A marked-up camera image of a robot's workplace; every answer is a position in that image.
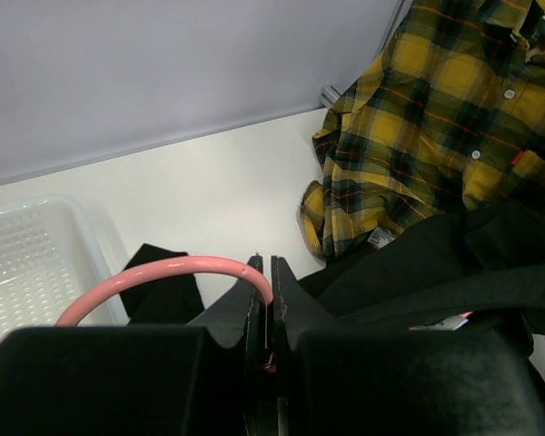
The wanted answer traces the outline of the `black shirt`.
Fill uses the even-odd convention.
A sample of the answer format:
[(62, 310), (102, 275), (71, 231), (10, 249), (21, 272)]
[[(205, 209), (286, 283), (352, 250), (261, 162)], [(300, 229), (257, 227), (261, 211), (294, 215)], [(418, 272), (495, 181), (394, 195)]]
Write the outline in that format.
[(516, 202), (432, 216), (302, 279), (277, 262), (272, 288), (290, 338), (323, 326), (496, 329), (529, 355), (545, 336), (545, 218)]

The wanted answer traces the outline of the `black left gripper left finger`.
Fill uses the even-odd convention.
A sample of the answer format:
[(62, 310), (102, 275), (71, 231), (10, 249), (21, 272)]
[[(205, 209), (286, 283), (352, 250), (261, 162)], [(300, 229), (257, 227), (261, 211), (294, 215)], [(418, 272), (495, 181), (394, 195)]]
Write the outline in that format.
[(256, 340), (202, 327), (32, 327), (0, 341), (0, 435), (246, 435)]

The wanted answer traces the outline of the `pink wire hanger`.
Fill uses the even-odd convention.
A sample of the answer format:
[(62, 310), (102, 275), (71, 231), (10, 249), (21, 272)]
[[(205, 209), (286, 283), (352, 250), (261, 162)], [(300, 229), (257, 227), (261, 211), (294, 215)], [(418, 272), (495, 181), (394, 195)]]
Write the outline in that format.
[(75, 327), (94, 309), (137, 285), (194, 273), (227, 275), (238, 281), (190, 324), (206, 329), (224, 349), (255, 339), (256, 351), (263, 354), (257, 358), (257, 363), (272, 372), (273, 326), (276, 322), (288, 334), (289, 344), (295, 346), (304, 332), (330, 324), (332, 317), (299, 286), (284, 258), (272, 258), (271, 281), (255, 266), (261, 259), (256, 255), (246, 264), (222, 257), (184, 256), (135, 266), (100, 282), (78, 297), (63, 311), (55, 325)]

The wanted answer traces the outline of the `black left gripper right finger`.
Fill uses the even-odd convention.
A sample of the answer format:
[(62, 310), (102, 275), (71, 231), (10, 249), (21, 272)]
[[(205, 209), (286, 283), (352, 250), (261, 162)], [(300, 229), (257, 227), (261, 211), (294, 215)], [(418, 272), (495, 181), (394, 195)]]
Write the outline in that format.
[(272, 258), (273, 371), (292, 435), (545, 435), (530, 363), (494, 320), (494, 304), (456, 330), (428, 321), (461, 308), (467, 282), (337, 319)]

